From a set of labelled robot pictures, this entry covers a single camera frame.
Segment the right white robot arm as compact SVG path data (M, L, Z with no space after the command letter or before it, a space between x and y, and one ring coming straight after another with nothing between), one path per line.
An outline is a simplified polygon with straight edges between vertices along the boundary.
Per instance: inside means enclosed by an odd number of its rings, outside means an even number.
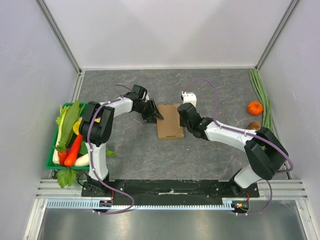
M219 142L245 152L249 165L233 176L229 191L242 196L247 188L259 180L271 180L288 160L289 154L273 132L262 127L246 130L223 124L210 117L201 117L195 106L183 103L177 108L180 124L198 139Z

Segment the brown cardboard box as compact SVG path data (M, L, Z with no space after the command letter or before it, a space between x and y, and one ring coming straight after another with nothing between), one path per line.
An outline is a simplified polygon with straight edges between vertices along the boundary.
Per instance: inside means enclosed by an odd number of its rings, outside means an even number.
M159 104L157 108L163 120L157 119L157 136L160 141L180 140L185 137L185 130L180 126L179 103Z

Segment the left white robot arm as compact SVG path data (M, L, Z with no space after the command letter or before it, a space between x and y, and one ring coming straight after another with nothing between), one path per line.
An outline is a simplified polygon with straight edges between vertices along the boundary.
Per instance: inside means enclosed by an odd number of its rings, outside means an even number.
M156 123L164 117L155 101L150 99L146 88L134 85L129 92L103 103L90 101L82 117L79 133L82 135L89 155L89 177L95 182L92 191L99 197L110 191L109 170L106 162L106 144L111 136L114 118L137 112L147 123Z

